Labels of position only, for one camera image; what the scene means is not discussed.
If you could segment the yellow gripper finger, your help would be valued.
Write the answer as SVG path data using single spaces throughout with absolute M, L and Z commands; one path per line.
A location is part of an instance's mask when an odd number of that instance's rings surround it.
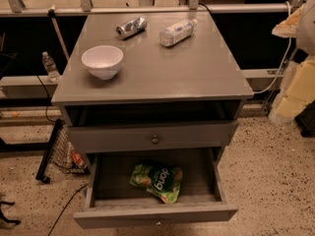
M 290 62 L 283 73 L 269 119 L 276 124 L 291 122 L 315 100 L 315 57 L 309 55 L 297 64 Z
M 304 6 L 299 7 L 292 14 L 290 14 L 284 21 L 277 24 L 272 29 L 272 35 L 288 38 L 297 37 L 297 30 L 299 25 L 299 19 Z

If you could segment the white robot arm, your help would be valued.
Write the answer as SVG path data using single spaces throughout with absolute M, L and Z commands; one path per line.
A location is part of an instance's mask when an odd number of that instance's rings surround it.
M 295 38 L 297 48 L 307 54 L 304 61 L 290 62 L 285 69 L 269 113 L 274 123 L 288 123 L 315 101 L 315 0 L 307 0 L 277 24 L 272 34 Z

